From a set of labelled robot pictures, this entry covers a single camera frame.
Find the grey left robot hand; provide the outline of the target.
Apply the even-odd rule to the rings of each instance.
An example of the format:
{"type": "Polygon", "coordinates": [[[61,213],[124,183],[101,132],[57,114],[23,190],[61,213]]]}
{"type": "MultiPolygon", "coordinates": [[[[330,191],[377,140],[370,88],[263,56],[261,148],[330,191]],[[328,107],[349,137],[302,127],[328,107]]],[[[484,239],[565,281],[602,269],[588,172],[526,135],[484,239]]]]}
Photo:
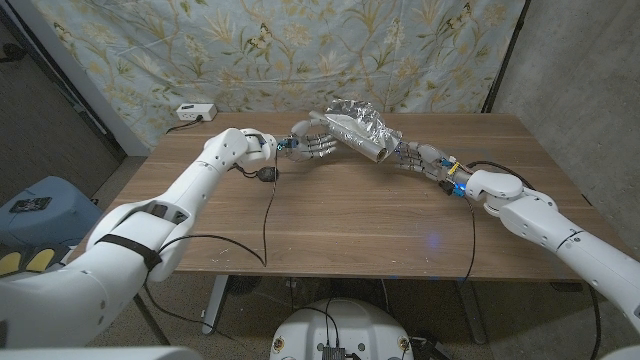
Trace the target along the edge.
{"type": "Polygon", "coordinates": [[[338,141],[328,132],[328,122],[309,119],[296,123],[291,133],[280,139],[277,150],[287,159],[299,162],[323,158],[333,153],[338,141]]]}

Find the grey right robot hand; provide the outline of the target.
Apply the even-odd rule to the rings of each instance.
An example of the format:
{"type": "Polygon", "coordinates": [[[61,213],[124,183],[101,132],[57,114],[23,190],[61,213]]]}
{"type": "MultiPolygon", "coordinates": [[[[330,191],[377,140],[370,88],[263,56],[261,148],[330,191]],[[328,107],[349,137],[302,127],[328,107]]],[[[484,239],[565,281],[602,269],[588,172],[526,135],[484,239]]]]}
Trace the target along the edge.
{"type": "Polygon", "coordinates": [[[454,157],[430,144],[400,142],[394,154],[398,168],[421,173],[434,181],[466,184],[473,175],[472,170],[454,157]]]}

